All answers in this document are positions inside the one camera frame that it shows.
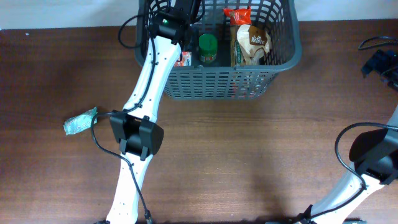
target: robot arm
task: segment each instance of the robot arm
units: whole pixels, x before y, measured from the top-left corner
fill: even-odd
[[[126,162],[121,161],[113,205],[106,217],[110,224],[137,222],[139,191],[131,175],[135,176],[141,190],[146,169],[159,150],[164,136],[163,129],[156,125],[160,99],[169,74],[182,53],[183,40],[191,21],[196,20],[199,6],[199,0],[177,1],[177,10],[171,7],[153,15],[149,27],[153,42],[149,41],[146,61],[138,83],[123,110],[128,111],[145,97],[141,106],[135,110],[111,116],[110,122],[115,139],[120,143],[121,156],[134,166],[129,167]]]
[[[174,63],[180,57],[181,47],[179,44],[177,45],[172,44],[170,39],[166,39],[160,36],[157,36],[154,39],[154,42],[156,49],[155,54],[157,59],[156,61],[157,65],[155,66],[154,75],[149,87],[148,94],[145,97],[144,101],[142,102],[142,107],[137,108],[136,110],[128,113],[128,116],[125,117],[126,120],[140,119],[142,123],[143,122],[142,120],[145,119],[145,122],[149,122],[152,124],[156,122],[157,110],[159,107],[160,99],[163,94],[164,86],[169,77],[170,71],[174,66]],[[139,101],[139,97],[143,95],[143,92],[146,88],[146,83],[148,82],[152,66],[151,61],[152,61],[153,52],[151,51],[152,50],[151,42],[149,42],[148,49],[149,50],[147,53],[146,61],[142,68],[136,88],[134,89],[130,99],[124,105],[125,110],[132,108],[134,106],[134,103]],[[114,119],[112,120],[114,122],[112,126],[114,127],[118,124],[118,122],[114,121]],[[145,153],[144,156],[147,157],[144,157],[143,158],[144,160],[142,160],[141,154],[138,151],[139,148],[142,148],[142,143],[141,143],[142,140],[138,141],[139,136],[133,135],[127,139],[122,139],[120,150],[122,152],[121,156],[128,159],[131,164],[134,164],[134,175],[136,176],[137,183],[141,188],[142,183],[144,181],[146,169],[149,165],[150,160],[153,157],[153,154],[156,152],[154,151],[150,153],[148,156],[147,153]],[[124,161],[121,161],[118,186],[116,187],[116,193],[114,196],[114,201],[111,207],[111,211],[106,217],[107,221],[110,221],[111,224],[135,223],[138,218],[138,201],[139,201],[139,194],[138,191],[136,190],[133,179],[131,178],[131,172],[129,170],[129,167]]]
[[[388,122],[398,126],[398,107]],[[347,171],[335,188],[304,214],[296,223],[343,223],[368,196],[398,179],[398,132],[392,129],[378,129],[360,134],[349,153],[350,167],[364,179],[362,182]]]

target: crumpled plastic bag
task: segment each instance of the crumpled plastic bag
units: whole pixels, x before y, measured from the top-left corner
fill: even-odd
[[[63,125],[63,129],[66,134],[77,134],[91,127],[91,120],[97,114],[97,107],[94,109],[84,112],[83,114],[68,119]]]

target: basket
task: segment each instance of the basket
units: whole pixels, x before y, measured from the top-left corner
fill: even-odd
[[[139,14],[149,11],[146,0],[139,0]],[[149,0],[152,10],[167,7],[168,0]],[[264,65],[231,67],[229,18],[224,8],[251,7],[252,24],[263,28],[271,37],[272,49]],[[137,20],[136,42],[147,38],[148,17]],[[202,65],[198,54],[192,54],[192,66],[174,67],[165,92],[174,99],[255,99],[262,95],[279,72],[294,67],[302,55],[299,23],[294,0],[205,0],[205,15],[193,25],[199,35],[211,33],[217,37],[215,62]],[[136,49],[137,62],[144,64],[147,42]]]

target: brown wooden surface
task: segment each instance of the brown wooden surface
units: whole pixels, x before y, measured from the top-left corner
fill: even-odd
[[[320,200],[345,171],[333,152],[337,134],[359,121],[385,123],[397,105],[398,94],[375,73],[362,78],[375,50],[357,51],[369,37],[397,37],[397,23],[301,22],[301,62],[258,100],[163,97],[164,143],[143,188],[154,218],[270,219]],[[117,31],[0,31],[1,223],[93,223],[108,214],[120,162],[97,149],[89,131],[65,136],[62,124],[94,106],[120,110],[130,96],[141,68],[118,44]],[[342,139],[345,158],[366,130]],[[96,133],[117,151],[108,120]],[[351,217],[398,223],[397,196],[393,183]]]

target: red package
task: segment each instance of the red package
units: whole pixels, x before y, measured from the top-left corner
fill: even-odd
[[[191,66],[191,61],[192,61],[192,53],[182,52],[181,61],[177,61],[174,64],[174,67]]]
[[[251,24],[251,8],[249,9],[223,9],[226,17],[231,18],[231,25]]]

